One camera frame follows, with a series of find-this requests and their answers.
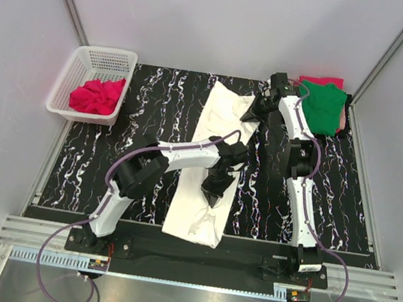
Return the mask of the white printed t-shirt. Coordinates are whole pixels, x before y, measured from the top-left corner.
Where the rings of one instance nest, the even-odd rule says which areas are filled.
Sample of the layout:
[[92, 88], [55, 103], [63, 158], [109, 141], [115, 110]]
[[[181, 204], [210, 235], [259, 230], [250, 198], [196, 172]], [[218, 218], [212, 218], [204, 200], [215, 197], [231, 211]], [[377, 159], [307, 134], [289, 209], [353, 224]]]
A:
[[[239, 96], [217, 81], [203, 106], [194, 131], [193, 141], [207, 143], [211, 136], [224, 137], [235, 130], [226, 143], [239, 141], [248, 144], [258, 123], [242, 122], [241, 116], [254, 101], [253, 95]], [[231, 205], [239, 182], [238, 171], [232, 172], [233, 182], [224, 190], [222, 198], [210, 207], [201, 184], [207, 177], [207, 168], [219, 162], [220, 156], [215, 145], [207, 148], [181, 150], [175, 154], [174, 167], [181, 172], [173, 200], [170, 203], [162, 231], [192, 243], [215, 248], [222, 239]]]

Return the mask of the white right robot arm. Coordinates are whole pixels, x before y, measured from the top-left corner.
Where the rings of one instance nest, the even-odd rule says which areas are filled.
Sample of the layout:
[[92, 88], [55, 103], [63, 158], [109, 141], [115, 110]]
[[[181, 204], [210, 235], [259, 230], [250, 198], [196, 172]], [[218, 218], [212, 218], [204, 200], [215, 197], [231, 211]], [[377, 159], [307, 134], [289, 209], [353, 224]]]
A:
[[297, 92], [286, 72], [272, 74], [268, 87], [255, 96], [240, 120], [264, 122], [274, 111], [278, 111], [284, 120], [288, 142], [280, 169], [287, 181], [293, 220], [287, 272], [291, 277], [303, 279], [318, 273], [323, 266], [312, 202], [313, 179], [320, 168], [322, 149], [308, 127], [302, 109], [303, 99], [310, 91], [306, 86], [299, 86], [302, 91]]

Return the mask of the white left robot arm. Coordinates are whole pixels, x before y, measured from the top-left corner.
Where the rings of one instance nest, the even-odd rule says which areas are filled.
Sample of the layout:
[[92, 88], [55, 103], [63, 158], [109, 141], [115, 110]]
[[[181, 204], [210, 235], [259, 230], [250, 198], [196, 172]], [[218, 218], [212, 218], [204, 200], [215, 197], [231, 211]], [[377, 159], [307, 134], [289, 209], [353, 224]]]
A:
[[201, 201], [213, 208], [221, 203], [224, 193], [236, 179], [232, 173], [247, 159], [243, 142], [229, 145], [220, 136], [211, 136], [197, 142], [165, 143], [143, 138], [145, 147], [130, 150], [108, 170], [107, 194], [99, 207], [89, 216], [89, 227], [94, 237], [113, 234], [117, 222], [131, 202], [143, 198], [165, 173], [191, 168], [202, 168], [207, 176], [190, 187], [193, 195], [202, 192]]

